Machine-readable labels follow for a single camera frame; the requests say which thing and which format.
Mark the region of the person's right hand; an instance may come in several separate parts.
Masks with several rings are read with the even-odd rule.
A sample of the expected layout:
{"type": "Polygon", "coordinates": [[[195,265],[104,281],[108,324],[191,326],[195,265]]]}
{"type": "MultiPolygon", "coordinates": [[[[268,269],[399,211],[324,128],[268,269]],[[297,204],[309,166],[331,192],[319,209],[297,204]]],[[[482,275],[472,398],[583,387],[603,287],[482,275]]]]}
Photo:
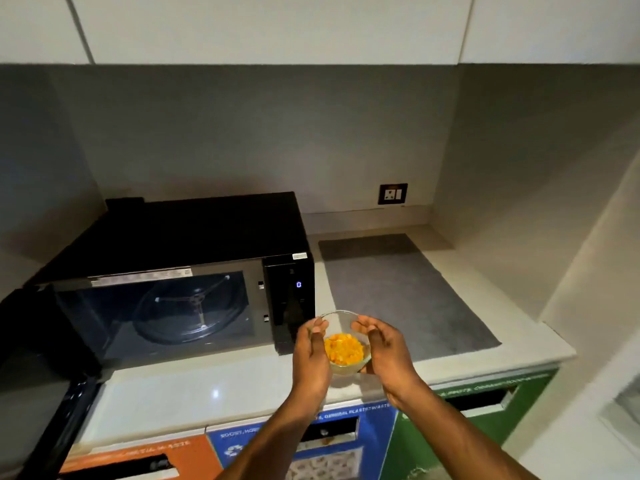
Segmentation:
{"type": "Polygon", "coordinates": [[[385,338],[383,357],[371,359],[366,372],[375,374],[386,393],[395,399],[402,399],[414,386],[421,383],[407,348],[403,334],[392,325],[366,315],[359,315],[352,329],[367,335],[368,329],[380,329],[385,338]]]}

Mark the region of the person's left hand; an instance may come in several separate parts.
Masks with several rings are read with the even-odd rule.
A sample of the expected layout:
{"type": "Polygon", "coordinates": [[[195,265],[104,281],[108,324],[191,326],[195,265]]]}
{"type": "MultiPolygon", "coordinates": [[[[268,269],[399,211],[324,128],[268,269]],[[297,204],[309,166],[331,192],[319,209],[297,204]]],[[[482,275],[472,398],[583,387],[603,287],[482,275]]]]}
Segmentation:
{"type": "Polygon", "coordinates": [[[295,401],[316,413],[320,410],[332,379],[327,357],[310,357],[309,328],[315,317],[298,329],[292,359],[292,390],[295,401]]]}

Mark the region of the clear glass bowl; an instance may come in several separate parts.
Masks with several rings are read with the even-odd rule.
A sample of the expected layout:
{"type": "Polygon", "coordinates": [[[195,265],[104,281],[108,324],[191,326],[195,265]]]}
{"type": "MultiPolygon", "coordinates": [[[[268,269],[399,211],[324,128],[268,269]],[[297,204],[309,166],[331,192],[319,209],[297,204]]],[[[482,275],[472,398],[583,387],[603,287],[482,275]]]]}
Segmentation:
{"type": "Polygon", "coordinates": [[[334,375],[338,376],[352,376],[357,374],[363,369],[371,360],[371,350],[368,336],[365,333],[357,332],[352,329],[351,324],[356,322],[358,318],[358,314],[346,310],[336,310],[332,312],[327,312],[323,315],[320,315],[318,318],[314,319],[311,327],[323,327],[325,330],[324,339],[329,336],[337,333],[348,333],[359,339],[361,343],[363,343],[365,348],[365,358],[360,363],[356,363],[349,366],[337,366],[332,363],[329,364],[331,366],[332,372],[334,375]]]}

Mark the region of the person's left forearm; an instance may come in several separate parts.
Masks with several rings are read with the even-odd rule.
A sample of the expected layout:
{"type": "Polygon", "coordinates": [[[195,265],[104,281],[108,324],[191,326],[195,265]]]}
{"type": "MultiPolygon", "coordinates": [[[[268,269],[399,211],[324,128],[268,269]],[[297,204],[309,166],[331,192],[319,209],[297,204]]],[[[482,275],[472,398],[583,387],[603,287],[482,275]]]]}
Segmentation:
{"type": "Polygon", "coordinates": [[[215,480],[285,480],[298,445],[324,398],[292,391],[215,480]]]}

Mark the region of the person's right forearm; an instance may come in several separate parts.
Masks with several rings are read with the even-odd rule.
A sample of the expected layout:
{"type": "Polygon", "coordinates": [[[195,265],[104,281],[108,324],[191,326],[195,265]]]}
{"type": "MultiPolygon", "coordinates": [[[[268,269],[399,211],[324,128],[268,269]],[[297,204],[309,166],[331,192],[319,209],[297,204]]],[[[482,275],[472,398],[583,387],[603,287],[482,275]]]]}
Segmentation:
{"type": "Polygon", "coordinates": [[[423,380],[394,405],[418,428],[452,480],[540,480],[423,380]]]}

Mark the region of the yellow corn kernels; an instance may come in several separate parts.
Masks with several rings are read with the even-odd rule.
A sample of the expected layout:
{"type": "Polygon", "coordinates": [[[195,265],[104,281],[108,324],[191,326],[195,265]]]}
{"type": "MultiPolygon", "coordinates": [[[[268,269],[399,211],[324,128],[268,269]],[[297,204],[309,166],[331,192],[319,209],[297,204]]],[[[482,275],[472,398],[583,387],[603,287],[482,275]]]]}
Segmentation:
{"type": "Polygon", "coordinates": [[[365,358],[363,343],[348,333],[337,333],[325,338],[324,349],[330,363],[341,367],[360,363],[365,358]]]}

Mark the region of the grey counter mat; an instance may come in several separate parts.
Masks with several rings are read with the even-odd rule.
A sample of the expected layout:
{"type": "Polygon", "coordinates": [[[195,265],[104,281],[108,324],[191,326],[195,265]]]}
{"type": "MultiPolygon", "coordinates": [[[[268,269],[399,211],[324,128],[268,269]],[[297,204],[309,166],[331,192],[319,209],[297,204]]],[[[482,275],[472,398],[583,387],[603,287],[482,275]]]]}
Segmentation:
{"type": "Polygon", "coordinates": [[[318,245],[335,307],[398,329],[414,362],[501,345],[405,233],[318,245]]]}

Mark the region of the blue waste bin panel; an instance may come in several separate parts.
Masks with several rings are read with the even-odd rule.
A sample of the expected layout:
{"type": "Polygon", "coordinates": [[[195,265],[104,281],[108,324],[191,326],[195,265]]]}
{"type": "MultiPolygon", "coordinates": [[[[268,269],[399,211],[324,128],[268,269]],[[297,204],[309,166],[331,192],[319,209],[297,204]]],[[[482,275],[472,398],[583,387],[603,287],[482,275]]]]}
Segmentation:
{"type": "Polygon", "coordinates": [[[285,480],[380,480],[397,418],[387,400],[334,404],[304,432],[285,480]]]}

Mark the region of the green waste bin panel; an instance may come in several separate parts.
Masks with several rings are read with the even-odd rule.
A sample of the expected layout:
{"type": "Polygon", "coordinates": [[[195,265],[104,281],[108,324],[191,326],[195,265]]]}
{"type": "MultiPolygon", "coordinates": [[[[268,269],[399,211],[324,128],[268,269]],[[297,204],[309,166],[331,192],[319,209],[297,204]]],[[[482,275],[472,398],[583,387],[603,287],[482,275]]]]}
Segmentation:
{"type": "Polygon", "coordinates": [[[411,376],[385,390],[399,412],[381,480],[540,480],[503,446],[556,372],[443,392],[411,376]]]}

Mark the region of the glass microwave turntable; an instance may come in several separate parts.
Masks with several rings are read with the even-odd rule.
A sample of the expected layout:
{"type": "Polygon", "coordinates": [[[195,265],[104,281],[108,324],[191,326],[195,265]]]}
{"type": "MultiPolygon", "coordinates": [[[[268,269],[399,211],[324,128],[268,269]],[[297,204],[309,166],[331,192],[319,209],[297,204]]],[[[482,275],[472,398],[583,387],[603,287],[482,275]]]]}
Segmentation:
{"type": "Polygon", "coordinates": [[[135,331],[161,345],[213,335],[242,318],[249,306],[241,271],[158,281],[132,315],[135,331]]]}

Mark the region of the black microwave oven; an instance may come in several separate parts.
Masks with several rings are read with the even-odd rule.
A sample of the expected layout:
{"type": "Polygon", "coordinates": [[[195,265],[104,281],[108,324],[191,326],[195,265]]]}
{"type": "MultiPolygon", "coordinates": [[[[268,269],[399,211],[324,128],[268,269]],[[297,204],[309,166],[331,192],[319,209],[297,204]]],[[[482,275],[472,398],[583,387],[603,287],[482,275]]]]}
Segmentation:
{"type": "Polygon", "coordinates": [[[51,285],[104,371],[273,346],[292,354],[316,314],[314,260],[296,195],[108,200],[108,210],[24,287],[51,285]],[[241,271],[242,318],[204,339],[156,344],[132,315],[158,281],[241,271]]]}

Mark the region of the orange waste bin panel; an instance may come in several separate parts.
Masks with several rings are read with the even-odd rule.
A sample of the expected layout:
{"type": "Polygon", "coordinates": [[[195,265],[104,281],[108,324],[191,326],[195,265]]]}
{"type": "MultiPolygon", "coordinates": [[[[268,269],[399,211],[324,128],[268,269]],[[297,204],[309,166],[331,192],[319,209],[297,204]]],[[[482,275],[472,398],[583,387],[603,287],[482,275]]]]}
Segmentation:
{"type": "Polygon", "coordinates": [[[208,437],[200,432],[69,456],[58,480],[216,480],[222,471],[208,437]]]}

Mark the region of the black microwave door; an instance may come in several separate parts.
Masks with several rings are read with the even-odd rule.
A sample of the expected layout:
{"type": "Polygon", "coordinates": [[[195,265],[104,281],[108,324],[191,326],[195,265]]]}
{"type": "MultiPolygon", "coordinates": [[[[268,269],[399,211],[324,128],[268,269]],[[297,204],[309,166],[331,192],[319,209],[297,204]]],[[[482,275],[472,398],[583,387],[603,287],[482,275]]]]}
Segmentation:
{"type": "Polygon", "coordinates": [[[51,285],[0,302],[0,480],[56,480],[101,373],[51,285]]]}

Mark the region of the white upper cabinets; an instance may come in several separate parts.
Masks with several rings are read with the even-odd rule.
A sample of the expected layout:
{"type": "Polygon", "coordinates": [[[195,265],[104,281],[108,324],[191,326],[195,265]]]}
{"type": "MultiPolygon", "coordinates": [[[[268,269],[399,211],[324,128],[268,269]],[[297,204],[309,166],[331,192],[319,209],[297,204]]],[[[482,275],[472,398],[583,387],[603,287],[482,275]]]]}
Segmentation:
{"type": "Polygon", "coordinates": [[[0,64],[640,64],[640,0],[0,0],[0,64]]]}

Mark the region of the black wall socket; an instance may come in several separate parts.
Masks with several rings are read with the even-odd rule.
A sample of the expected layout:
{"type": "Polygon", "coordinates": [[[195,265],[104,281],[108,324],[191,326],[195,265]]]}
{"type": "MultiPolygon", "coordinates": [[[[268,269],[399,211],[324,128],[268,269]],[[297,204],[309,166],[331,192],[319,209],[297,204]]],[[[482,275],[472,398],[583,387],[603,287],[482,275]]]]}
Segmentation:
{"type": "Polygon", "coordinates": [[[378,205],[404,205],[408,184],[381,184],[378,193],[378,205]]]}

